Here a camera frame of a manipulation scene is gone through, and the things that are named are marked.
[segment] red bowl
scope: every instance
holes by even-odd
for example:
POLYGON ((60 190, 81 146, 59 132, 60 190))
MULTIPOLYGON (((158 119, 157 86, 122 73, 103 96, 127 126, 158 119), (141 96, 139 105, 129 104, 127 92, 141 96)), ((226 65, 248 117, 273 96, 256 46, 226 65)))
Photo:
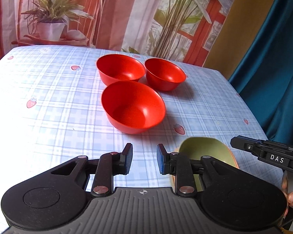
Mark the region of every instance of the red bowl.
POLYGON ((127 134, 142 133, 160 124, 166 114, 161 96, 150 87, 133 81, 107 86, 101 103, 110 123, 127 134))
POLYGON ((118 81, 138 81, 145 74, 141 62, 127 55, 108 54, 96 62, 102 82, 108 86, 118 81))
POLYGON ((169 61, 151 58, 146 60, 146 78, 151 87, 159 91, 174 90, 186 79, 181 68, 169 61))

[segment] table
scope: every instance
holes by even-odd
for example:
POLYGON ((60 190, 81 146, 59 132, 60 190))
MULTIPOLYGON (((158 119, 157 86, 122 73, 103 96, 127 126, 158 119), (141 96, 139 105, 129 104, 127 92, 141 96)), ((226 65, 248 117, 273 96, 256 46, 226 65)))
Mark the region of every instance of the table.
MULTIPOLYGON (((170 186, 159 173, 156 146, 168 152, 191 136, 214 137, 233 152, 241 170, 280 186, 282 170, 232 149, 230 139, 266 136, 227 80, 215 70, 175 62, 187 74, 177 89, 160 93, 167 115, 157 127, 126 135, 111 126, 101 106, 96 61, 115 51, 72 46, 26 46, 0 61, 0 200, 11 186, 78 155, 97 159, 133 144, 127 176, 115 186, 170 186)), ((129 54, 142 63, 146 56, 129 54)), ((7 224, 0 210, 0 233, 7 224)))

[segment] gray ribbed surface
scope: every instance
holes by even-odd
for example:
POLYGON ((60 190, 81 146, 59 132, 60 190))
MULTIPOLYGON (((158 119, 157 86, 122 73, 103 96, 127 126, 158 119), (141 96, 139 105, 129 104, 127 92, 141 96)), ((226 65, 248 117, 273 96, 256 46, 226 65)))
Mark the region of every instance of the gray ribbed surface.
MULTIPOLYGON (((7 229, 4 234, 34 231, 7 229)), ((248 234, 217 226, 191 198, 175 196, 171 188, 117 188, 106 198, 91 201, 84 213, 54 230, 37 234, 248 234)), ((276 228, 257 234, 278 234, 276 228)))

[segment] black circular cover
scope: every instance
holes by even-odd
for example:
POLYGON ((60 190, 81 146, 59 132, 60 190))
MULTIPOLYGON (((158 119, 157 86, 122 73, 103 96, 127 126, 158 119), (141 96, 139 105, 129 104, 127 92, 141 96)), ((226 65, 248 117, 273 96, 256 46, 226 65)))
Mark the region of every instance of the black circular cover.
POLYGON ((11 187, 1 209, 10 224, 25 230, 46 230, 74 219, 87 203, 84 190, 68 176, 33 177, 11 187))
POLYGON ((201 196, 205 212, 230 229, 256 231, 276 225, 287 201, 277 187, 257 178, 222 178, 201 196))

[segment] green bowl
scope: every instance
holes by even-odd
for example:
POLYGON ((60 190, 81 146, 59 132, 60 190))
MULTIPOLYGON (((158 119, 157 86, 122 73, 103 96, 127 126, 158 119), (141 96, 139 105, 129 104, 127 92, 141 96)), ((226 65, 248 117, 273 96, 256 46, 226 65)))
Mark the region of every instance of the green bowl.
MULTIPOLYGON (((237 161, 231 150, 215 138, 210 137, 190 137, 182 142, 178 152, 185 153, 189 159, 200 160, 201 156, 211 156, 221 160, 231 166, 238 167, 237 161)), ((175 177, 172 176, 173 187, 175 186, 175 177)), ((197 190, 202 191, 199 175, 194 175, 197 190)))

